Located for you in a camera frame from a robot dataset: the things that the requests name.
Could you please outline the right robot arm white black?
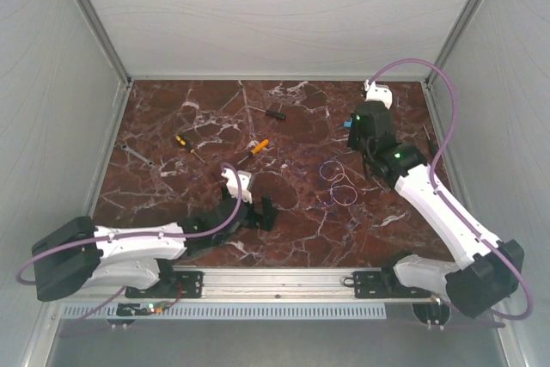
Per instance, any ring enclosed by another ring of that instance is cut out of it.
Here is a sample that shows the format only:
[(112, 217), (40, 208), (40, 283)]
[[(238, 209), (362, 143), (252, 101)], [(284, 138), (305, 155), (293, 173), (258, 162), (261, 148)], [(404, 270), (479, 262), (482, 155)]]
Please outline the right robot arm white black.
[(366, 101), (351, 113), (347, 145), (361, 154), (364, 170), (383, 179), (435, 230), (453, 260), (403, 253), (380, 275), (382, 290), (396, 297), (407, 289), (429, 291), (475, 318), (517, 290), (523, 248), (502, 242), (456, 200), (414, 145), (400, 142), (389, 109)]

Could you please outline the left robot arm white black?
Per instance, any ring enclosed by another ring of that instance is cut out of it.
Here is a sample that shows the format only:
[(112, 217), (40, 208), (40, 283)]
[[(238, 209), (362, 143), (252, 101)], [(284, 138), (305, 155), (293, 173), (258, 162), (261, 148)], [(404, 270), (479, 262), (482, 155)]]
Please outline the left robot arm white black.
[(256, 211), (228, 190), (213, 209), (159, 227), (115, 229), (76, 217), (32, 246), (36, 296), (47, 303), (81, 289), (115, 286), (165, 297), (177, 284), (170, 261), (221, 247), (242, 228), (270, 231), (277, 217), (267, 196)]

